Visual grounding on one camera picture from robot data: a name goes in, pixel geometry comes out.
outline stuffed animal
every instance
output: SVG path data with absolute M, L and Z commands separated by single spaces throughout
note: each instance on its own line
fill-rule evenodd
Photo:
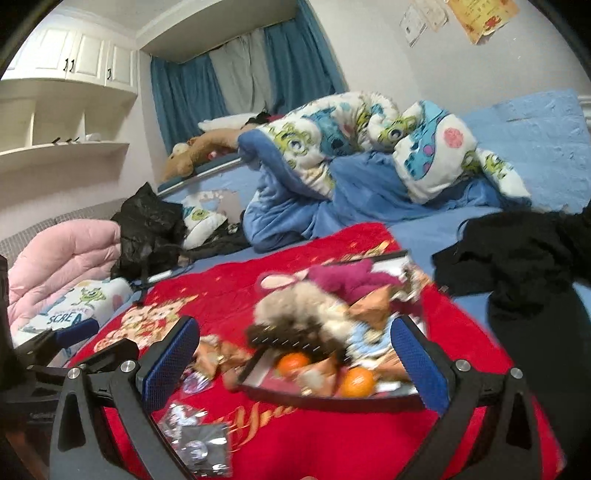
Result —
M 290 325 L 306 330 L 317 324 L 327 339 L 346 342 L 354 325 L 347 310 L 348 305 L 334 295 L 312 282 L 301 281 L 269 293 L 256 304 L 254 316 L 259 325 Z
M 373 266 L 369 258 L 345 265 L 313 265 L 308 270 L 306 280 L 349 305 L 385 285 L 402 287 L 398 277 L 385 272 L 372 272 Z
M 238 149 L 238 136 L 241 133 L 256 128 L 257 125 L 247 124 L 241 129 L 235 128 L 218 128 L 205 132 L 199 137 L 193 137 L 186 144 L 187 147 L 181 147 L 176 154 L 169 156 L 164 166 L 163 181 L 173 179 L 175 177 L 189 177 L 193 173 L 195 166 L 201 165 L 209 161 L 210 154 L 216 150 L 227 149 L 229 151 L 236 151 Z

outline blue curtain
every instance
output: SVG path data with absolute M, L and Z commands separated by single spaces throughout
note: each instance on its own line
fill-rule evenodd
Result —
M 347 91 L 306 0 L 298 0 L 295 19 L 265 29 L 265 44 L 273 113 L 287 113 L 311 100 Z
M 168 153 L 202 133 L 203 120 L 229 115 L 208 54 L 183 64 L 152 58 L 152 94 Z

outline pink blanket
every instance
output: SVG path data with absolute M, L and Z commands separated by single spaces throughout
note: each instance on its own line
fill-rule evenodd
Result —
M 109 220 L 69 220 L 38 233 L 8 271 L 11 331 L 82 280 L 103 280 L 121 254 L 121 229 Z

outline metal screw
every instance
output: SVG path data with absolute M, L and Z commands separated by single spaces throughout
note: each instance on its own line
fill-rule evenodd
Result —
M 456 368 L 460 372 L 468 372 L 472 368 L 468 360 L 456 360 Z
M 74 367 L 68 372 L 68 378 L 70 380 L 74 380 L 75 378 L 78 378 L 79 375 L 80 375 L 80 369 L 78 367 Z
M 121 371 L 125 373 L 131 372 L 135 368 L 135 362 L 133 360 L 126 360 L 121 364 Z
M 517 367 L 513 367 L 511 369 L 510 373 L 511 373 L 511 376 L 513 378 L 516 378 L 517 380 L 519 380 L 520 378 L 523 378 L 523 372 Z

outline white shelf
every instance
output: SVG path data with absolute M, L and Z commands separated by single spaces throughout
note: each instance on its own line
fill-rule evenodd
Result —
M 68 160 L 93 161 L 96 158 L 122 158 L 128 143 L 81 142 L 33 145 L 0 152 L 0 173 Z

